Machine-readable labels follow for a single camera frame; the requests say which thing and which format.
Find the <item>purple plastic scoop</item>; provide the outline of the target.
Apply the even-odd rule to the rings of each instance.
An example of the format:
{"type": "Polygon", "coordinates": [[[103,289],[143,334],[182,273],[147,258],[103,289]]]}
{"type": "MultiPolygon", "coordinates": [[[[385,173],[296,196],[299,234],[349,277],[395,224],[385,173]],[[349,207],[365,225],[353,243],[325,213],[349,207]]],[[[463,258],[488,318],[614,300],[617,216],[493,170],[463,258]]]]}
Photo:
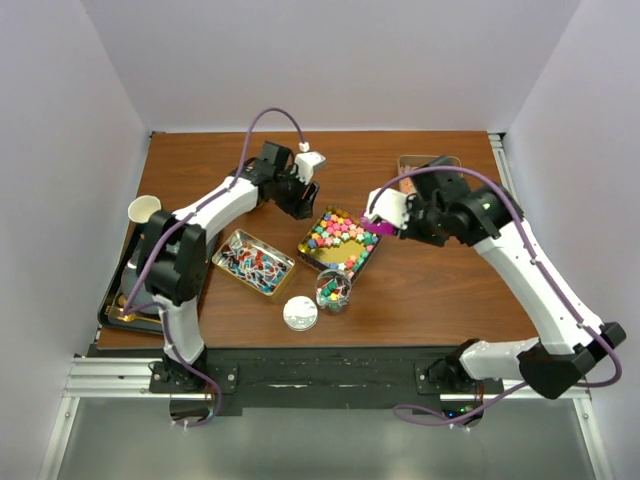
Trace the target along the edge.
{"type": "Polygon", "coordinates": [[[396,237],[399,232],[398,228],[392,223],[380,217],[370,219],[365,215],[365,213],[362,213],[360,217],[360,224],[365,230],[378,236],[396,237]]]}

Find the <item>silver jar lid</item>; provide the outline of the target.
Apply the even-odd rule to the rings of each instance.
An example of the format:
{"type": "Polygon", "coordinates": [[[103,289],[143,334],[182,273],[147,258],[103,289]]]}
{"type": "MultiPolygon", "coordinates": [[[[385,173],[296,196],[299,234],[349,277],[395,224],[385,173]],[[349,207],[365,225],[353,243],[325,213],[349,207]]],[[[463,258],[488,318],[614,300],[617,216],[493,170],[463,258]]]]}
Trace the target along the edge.
{"type": "Polygon", "coordinates": [[[316,324],[317,318],[317,306],[306,296],[292,297],[283,307],[283,320],[294,331],[309,330],[316,324]]]}

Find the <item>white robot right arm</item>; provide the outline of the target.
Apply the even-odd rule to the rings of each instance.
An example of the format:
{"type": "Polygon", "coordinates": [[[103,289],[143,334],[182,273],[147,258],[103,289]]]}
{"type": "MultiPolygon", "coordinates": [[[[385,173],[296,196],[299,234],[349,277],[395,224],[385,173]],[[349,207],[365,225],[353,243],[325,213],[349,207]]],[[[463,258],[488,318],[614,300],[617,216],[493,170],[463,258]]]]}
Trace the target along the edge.
{"type": "Polygon", "coordinates": [[[585,376],[604,358],[613,376],[599,387],[616,383],[622,374],[615,353],[627,338],[617,322],[605,322],[590,310],[552,265],[534,238],[530,224],[513,197],[483,175],[472,189],[472,171],[449,158],[405,173],[412,193],[387,189],[374,211],[390,221],[393,235],[442,247],[451,239],[472,248],[502,278],[532,321],[536,334],[526,340],[489,342],[471,339],[430,369],[459,393],[480,380],[519,380],[547,399],[572,387],[586,387],[585,376]]]}

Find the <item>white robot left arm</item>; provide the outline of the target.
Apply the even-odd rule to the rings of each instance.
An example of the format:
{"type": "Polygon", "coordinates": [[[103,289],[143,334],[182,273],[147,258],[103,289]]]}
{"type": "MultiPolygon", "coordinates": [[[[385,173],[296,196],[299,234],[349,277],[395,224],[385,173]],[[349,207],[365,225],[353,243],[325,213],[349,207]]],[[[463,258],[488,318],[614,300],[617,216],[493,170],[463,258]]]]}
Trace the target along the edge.
{"type": "Polygon", "coordinates": [[[161,370],[183,391],[215,384],[206,373],[198,319],[208,244],[236,218],[269,201],[296,220],[309,218],[319,191],[313,177],[325,163],[325,156],[306,141],[297,152],[265,142],[258,156],[242,159],[218,187],[187,207],[169,212],[152,196],[130,204],[129,218],[142,225],[144,238],[124,309],[153,308],[159,314],[161,370]]]}

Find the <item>clear glass jar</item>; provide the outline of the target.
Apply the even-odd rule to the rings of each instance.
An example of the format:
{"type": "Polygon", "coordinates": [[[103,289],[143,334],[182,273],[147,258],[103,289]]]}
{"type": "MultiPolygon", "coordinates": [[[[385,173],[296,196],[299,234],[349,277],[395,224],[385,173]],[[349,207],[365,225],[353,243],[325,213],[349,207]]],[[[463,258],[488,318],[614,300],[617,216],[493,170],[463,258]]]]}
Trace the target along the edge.
{"type": "Polygon", "coordinates": [[[325,313],[343,312],[350,300],[352,282],[348,274],[340,269],[326,269],[316,277],[316,304],[325,313]]]}

